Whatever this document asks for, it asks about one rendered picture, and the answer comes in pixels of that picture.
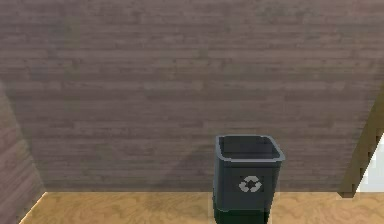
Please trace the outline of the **dark grey recycling bin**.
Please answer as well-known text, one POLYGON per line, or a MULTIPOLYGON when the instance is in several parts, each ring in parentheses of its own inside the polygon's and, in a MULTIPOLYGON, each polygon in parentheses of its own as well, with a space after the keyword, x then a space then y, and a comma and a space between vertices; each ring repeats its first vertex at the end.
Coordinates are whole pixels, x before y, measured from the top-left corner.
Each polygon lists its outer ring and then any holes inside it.
POLYGON ((216 223, 268 224, 284 160, 271 136, 217 136, 212 196, 216 223))

